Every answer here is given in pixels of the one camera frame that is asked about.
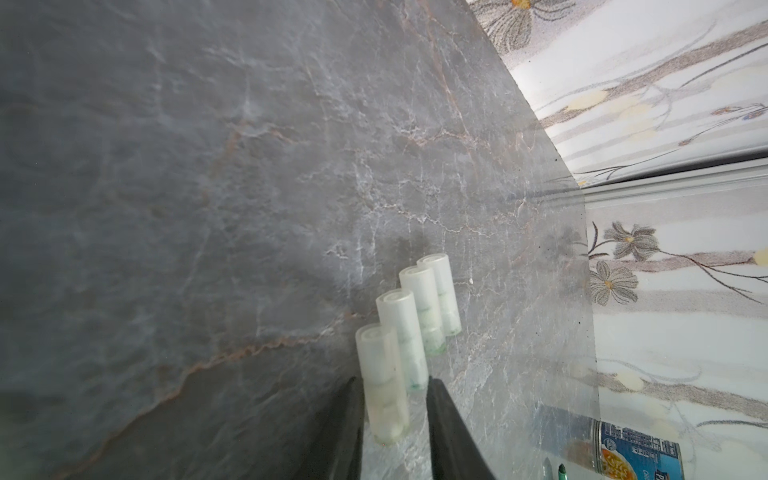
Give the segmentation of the blue soup can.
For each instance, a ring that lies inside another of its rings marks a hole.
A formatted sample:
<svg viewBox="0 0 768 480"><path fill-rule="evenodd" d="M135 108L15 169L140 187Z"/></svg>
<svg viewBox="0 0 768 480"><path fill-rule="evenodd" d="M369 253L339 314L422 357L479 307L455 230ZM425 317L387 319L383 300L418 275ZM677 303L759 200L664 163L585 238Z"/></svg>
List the blue soup can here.
<svg viewBox="0 0 768 480"><path fill-rule="evenodd" d="M619 480L684 480L676 442L611 424L596 423L598 471Z"/></svg>

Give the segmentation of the clear pen cap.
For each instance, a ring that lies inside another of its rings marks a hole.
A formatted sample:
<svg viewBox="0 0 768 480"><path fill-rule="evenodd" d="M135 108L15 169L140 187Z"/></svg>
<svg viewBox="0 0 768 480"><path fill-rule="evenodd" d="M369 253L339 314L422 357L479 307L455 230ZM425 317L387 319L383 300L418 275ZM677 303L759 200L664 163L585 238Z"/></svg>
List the clear pen cap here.
<svg viewBox="0 0 768 480"><path fill-rule="evenodd" d="M433 271L412 265L399 272L399 279L401 287L414 295L425 355L442 354L446 350L446 340Z"/></svg>
<svg viewBox="0 0 768 480"><path fill-rule="evenodd" d="M458 335L462 332L462 324L449 256L446 253L426 255L417 261L417 265L429 268L434 274L444 335Z"/></svg>
<svg viewBox="0 0 768 480"><path fill-rule="evenodd" d="M376 305L380 322L396 331L406 390L426 389L428 366L413 293L403 288L390 290L376 299Z"/></svg>
<svg viewBox="0 0 768 480"><path fill-rule="evenodd" d="M361 327L355 339L372 435L379 444L395 444L410 426L396 330L372 323Z"/></svg>

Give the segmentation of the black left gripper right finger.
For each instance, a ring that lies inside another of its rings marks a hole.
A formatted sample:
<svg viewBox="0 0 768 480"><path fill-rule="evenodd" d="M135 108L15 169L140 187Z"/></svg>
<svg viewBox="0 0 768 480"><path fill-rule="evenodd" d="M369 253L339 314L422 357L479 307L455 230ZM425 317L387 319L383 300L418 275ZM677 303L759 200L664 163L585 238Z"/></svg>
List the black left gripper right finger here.
<svg viewBox="0 0 768 480"><path fill-rule="evenodd" d="M426 393L432 478L493 480L444 382L430 377Z"/></svg>

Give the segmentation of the yellow marker pen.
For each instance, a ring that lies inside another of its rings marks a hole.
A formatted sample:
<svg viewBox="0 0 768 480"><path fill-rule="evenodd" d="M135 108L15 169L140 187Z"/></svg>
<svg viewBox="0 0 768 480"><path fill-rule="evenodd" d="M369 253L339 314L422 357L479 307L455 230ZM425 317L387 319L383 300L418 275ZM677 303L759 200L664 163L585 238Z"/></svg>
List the yellow marker pen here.
<svg viewBox="0 0 768 480"><path fill-rule="evenodd" d="M542 480L553 480L554 479L554 472L552 469L552 464L548 458L545 458L542 462Z"/></svg>

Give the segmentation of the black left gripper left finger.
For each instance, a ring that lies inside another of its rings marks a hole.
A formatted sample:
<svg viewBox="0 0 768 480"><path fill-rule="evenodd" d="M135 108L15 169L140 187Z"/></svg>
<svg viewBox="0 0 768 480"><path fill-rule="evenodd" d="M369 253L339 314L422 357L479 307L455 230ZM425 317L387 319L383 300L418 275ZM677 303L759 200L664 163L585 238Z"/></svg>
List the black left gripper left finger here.
<svg viewBox="0 0 768 480"><path fill-rule="evenodd" d="M353 376L334 397L326 422L294 479L360 479L364 421L363 383Z"/></svg>

